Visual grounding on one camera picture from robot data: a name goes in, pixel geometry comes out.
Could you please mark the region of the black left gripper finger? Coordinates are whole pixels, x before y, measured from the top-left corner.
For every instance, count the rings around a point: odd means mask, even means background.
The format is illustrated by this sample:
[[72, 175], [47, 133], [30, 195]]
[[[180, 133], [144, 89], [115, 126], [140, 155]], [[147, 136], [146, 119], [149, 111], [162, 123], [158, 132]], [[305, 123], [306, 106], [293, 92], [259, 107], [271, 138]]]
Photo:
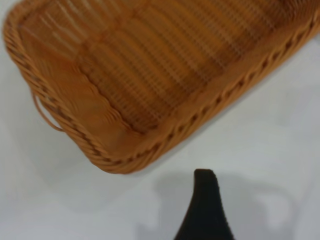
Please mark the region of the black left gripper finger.
[[210, 169], [194, 171], [193, 195], [176, 240], [233, 240], [216, 175]]

